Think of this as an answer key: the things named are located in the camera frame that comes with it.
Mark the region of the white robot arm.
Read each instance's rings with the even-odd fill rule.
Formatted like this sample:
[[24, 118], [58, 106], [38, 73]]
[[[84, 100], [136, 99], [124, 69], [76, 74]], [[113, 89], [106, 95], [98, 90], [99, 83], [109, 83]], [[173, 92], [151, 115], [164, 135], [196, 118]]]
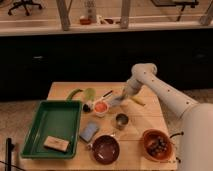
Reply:
[[213, 104], [199, 103], [156, 77], [153, 63], [135, 64], [121, 97], [136, 95], [146, 85], [182, 119], [178, 171], [213, 171]]

